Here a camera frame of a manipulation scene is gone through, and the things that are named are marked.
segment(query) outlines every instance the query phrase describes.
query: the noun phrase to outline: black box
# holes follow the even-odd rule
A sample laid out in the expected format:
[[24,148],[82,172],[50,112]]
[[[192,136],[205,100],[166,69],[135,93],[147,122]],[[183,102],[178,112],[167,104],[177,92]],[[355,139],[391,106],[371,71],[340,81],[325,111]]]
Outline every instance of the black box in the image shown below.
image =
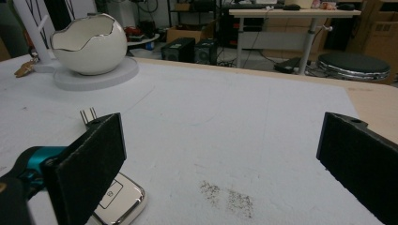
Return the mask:
[[217,65],[217,41],[202,39],[195,45],[194,62],[197,64]]
[[193,63],[195,38],[181,37],[161,48],[161,59],[184,63]]

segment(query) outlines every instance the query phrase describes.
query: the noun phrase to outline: metal rack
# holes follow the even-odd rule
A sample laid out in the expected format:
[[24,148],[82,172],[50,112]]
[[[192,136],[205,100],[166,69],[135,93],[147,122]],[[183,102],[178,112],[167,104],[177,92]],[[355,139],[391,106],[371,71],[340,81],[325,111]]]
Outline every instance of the metal rack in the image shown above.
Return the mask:
[[[176,3],[182,3],[182,2],[184,2],[184,1],[176,0]],[[220,7],[222,6],[222,0],[219,0],[219,6]],[[189,10],[189,11],[174,10],[174,9],[171,9],[170,0],[167,0],[167,9],[168,9],[168,13],[169,13],[169,25],[170,25],[170,27],[173,26],[172,13],[176,13],[177,14],[178,23],[181,23],[181,15],[180,15],[181,13],[197,13],[198,17],[199,17],[199,23],[201,23],[200,19],[201,19],[201,14],[202,13],[211,13],[211,11],[209,11],[209,10],[204,10],[204,11],[202,11],[202,10],[200,10],[200,11],[198,11],[198,10]],[[217,0],[213,0],[212,13],[213,13],[213,19],[214,20],[217,19]]]

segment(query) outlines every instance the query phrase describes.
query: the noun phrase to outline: desk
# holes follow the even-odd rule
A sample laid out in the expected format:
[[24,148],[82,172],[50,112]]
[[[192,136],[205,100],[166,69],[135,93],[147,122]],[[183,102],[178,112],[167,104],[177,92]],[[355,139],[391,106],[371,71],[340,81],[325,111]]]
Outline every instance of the desk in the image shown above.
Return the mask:
[[[122,115],[121,172],[148,194],[134,224],[381,224],[315,154],[324,111],[398,143],[396,88],[137,59],[125,83],[69,92],[50,74],[15,79],[27,59],[0,63],[0,175],[28,147],[74,141],[92,106]],[[55,224],[45,192],[29,205],[37,224]]]
[[[360,11],[301,9],[289,11],[282,9],[230,9],[229,14],[240,18],[239,34],[237,37],[237,68],[241,64],[242,49],[283,49],[303,50],[298,74],[304,74],[305,66],[310,55],[318,19],[322,18],[350,18],[360,15]],[[245,18],[312,18],[307,34],[286,34],[267,32],[243,32]]]

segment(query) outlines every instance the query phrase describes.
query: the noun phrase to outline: black foam pad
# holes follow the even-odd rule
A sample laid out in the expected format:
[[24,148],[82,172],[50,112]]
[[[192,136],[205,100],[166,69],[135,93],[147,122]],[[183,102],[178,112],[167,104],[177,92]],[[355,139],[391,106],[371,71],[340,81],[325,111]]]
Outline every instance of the black foam pad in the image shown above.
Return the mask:
[[126,151],[120,114],[90,122],[59,156],[40,164],[59,224],[85,224],[118,174]]
[[316,157],[381,222],[398,224],[398,145],[366,126],[327,112]]

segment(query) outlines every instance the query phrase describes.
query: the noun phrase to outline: table leg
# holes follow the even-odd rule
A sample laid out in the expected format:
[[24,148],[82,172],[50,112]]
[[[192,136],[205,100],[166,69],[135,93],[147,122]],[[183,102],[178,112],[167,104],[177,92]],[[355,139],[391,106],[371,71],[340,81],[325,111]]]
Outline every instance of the table leg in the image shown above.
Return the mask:
[[237,68],[240,68],[240,60],[242,56],[242,41],[243,41],[243,23],[245,19],[239,19],[239,30],[237,31]]
[[308,57],[310,56],[311,47],[313,45],[313,40],[315,37],[316,24],[318,22],[317,18],[311,19],[311,26],[308,30],[307,37],[304,43],[303,55],[301,61],[299,62],[298,74],[304,75],[305,67],[307,65]]

